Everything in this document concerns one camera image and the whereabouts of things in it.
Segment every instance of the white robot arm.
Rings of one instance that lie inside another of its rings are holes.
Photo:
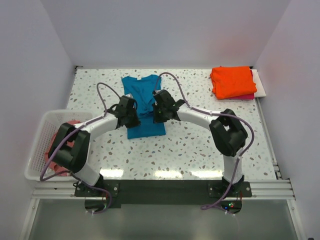
[[[211,131],[216,148],[223,154],[223,178],[230,183],[235,164],[248,137],[240,121],[232,117],[208,115],[195,111],[189,108],[183,100],[176,102],[166,90],[154,92],[153,96],[156,101],[153,105],[153,121],[155,123],[163,123],[174,119],[190,122]],[[74,141],[73,147],[67,146],[66,143],[63,144],[56,151],[56,155],[53,156],[53,161],[71,171],[78,179],[88,185],[101,186],[102,175],[93,170],[87,162],[90,144],[100,135],[121,126],[133,128],[140,125],[137,110],[134,106],[135,100],[130,95],[124,95],[115,105],[115,109],[108,109],[107,114],[104,113],[84,123],[62,124],[49,151],[49,156],[53,154],[57,146],[70,132],[80,128],[68,140],[69,142]],[[219,111],[211,111],[210,113],[220,114]],[[235,115],[230,109],[226,109],[222,114]],[[243,179],[241,162],[239,162],[232,184],[243,181]]]

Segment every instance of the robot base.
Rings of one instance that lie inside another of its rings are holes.
[[[228,182],[222,180],[103,180],[103,186],[112,195],[111,208],[132,205],[204,205],[214,203],[225,192]],[[102,197],[76,182],[75,197]],[[252,197],[250,183],[241,181],[232,186],[227,198]]]

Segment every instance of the white wall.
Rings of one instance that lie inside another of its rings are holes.
[[[0,239],[18,239],[31,197],[24,177],[42,115],[63,108],[73,66],[39,0],[0,2]]]
[[[41,0],[75,65],[256,63],[290,0]]]
[[[320,239],[319,13],[319,0],[292,0],[256,64],[275,155],[314,239]]]

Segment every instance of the pink cloth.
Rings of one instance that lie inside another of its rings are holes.
[[[68,124],[71,124],[71,125],[74,125],[74,124],[79,124],[81,123],[80,121],[77,121],[77,120],[71,120],[71,121],[68,121],[67,122]],[[54,140],[56,138],[56,135],[57,133],[55,133],[52,138],[51,138],[51,141],[50,141],[50,144],[48,146],[48,148],[46,149],[45,153],[44,153],[44,161],[45,162],[48,162],[49,161],[49,151],[50,151],[50,148],[52,146],[52,144],[54,143]],[[73,142],[67,142],[66,143],[67,146],[69,147],[72,147],[74,145]],[[49,164],[49,168],[52,169],[55,173],[58,173],[58,172],[61,172],[61,171],[64,171],[64,170],[67,170],[65,169],[63,166],[59,166],[58,164],[56,164],[55,162],[50,162]],[[59,176],[62,176],[62,177],[66,177],[68,174],[65,172],[65,173],[62,173],[60,174]]]
[[[228,99],[252,100],[252,99],[255,99],[255,94],[251,93],[251,94],[245,94],[242,96],[233,96],[233,97],[229,97]]]

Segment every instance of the terrazzo table surface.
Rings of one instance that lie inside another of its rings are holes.
[[[193,106],[208,110],[231,109],[248,121],[254,129],[252,147],[243,155],[242,171],[247,180],[275,180],[267,140],[255,100],[217,100],[212,93],[210,69],[78,69],[67,109],[89,111],[93,116],[103,112],[96,84],[104,82],[120,95],[124,94],[121,78],[141,79],[151,74],[171,72],[177,76],[186,98]],[[181,99],[176,82],[163,76],[162,89],[177,101]],[[119,102],[116,95],[101,86],[107,107]],[[223,156],[216,149],[211,133],[189,122],[170,120],[165,123],[166,135],[127,139],[125,127],[109,131],[91,145],[89,164],[105,179],[196,180],[221,179]]]

